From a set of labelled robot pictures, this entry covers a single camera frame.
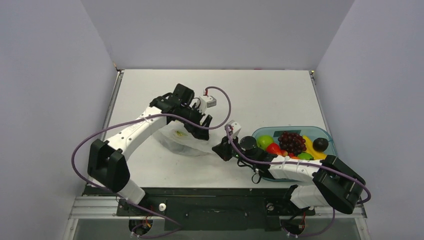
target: clear plastic bag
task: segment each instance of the clear plastic bag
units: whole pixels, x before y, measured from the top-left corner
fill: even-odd
[[[193,137],[181,122],[172,121],[153,134],[153,137],[165,148],[175,154],[185,156],[204,156],[215,154],[212,147],[221,142],[223,135],[221,129],[209,130],[209,140],[200,140]]]

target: yellow banana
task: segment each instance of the yellow banana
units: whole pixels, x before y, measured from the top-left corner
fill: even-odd
[[[326,159],[327,154],[314,150],[314,147],[312,146],[312,141],[309,139],[309,137],[303,135],[302,138],[305,139],[305,153],[312,155],[314,160]]]

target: white wall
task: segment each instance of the white wall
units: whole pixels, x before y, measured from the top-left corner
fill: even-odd
[[[120,69],[315,69],[354,0],[81,0]]]
[[[424,239],[424,1],[356,0],[316,69],[337,151],[367,181],[375,240]]]
[[[116,71],[79,0],[3,0],[0,33],[0,238],[61,239]]]

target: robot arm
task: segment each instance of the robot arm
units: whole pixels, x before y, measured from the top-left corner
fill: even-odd
[[[178,84],[173,93],[155,98],[136,119],[144,119],[144,121],[126,127],[105,141],[95,140],[90,147],[88,174],[114,193],[139,204],[146,193],[131,180],[127,160],[154,132],[175,120],[169,116],[151,117],[153,115],[174,114],[200,125],[205,111],[216,106],[217,102],[212,96],[203,95],[198,97],[198,101],[193,106],[190,106],[193,97],[193,90]],[[208,127],[211,120],[210,115],[206,116],[202,126]],[[184,124],[184,127],[197,139],[209,139],[208,130],[189,124]]]
[[[363,191],[362,187],[347,178],[320,168],[320,166],[323,166],[333,169],[365,185],[364,179],[338,157],[328,155],[325,159],[311,162],[271,154],[259,148],[256,139],[252,136],[245,136],[239,143],[237,135],[241,127],[237,122],[232,121],[225,127],[229,130],[227,136],[222,138],[220,144],[212,148],[224,161],[235,157],[239,167],[250,167],[260,177],[274,180],[290,179],[309,183],[309,185],[302,186],[294,184],[287,192],[286,199],[299,209],[313,206],[331,206],[344,214],[353,212]],[[229,138],[232,139],[234,145],[230,143]],[[258,164],[246,161],[241,154],[256,162],[275,164]]]

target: white table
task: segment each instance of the white table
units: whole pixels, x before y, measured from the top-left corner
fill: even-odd
[[[242,126],[239,137],[251,135],[261,127],[316,126],[326,129],[314,86],[308,71],[298,70],[153,70],[124,71],[109,126],[137,118],[159,95],[172,92],[181,83],[196,96],[207,86],[227,92],[232,103],[230,120]],[[211,126],[227,115],[225,97],[211,89],[218,104],[208,109]],[[106,134],[113,136],[119,130]],[[254,184],[250,168],[238,167],[236,159],[225,162],[217,155],[190,157],[164,148],[153,137],[130,157],[131,178],[140,187],[175,188],[287,188],[292,182]]]

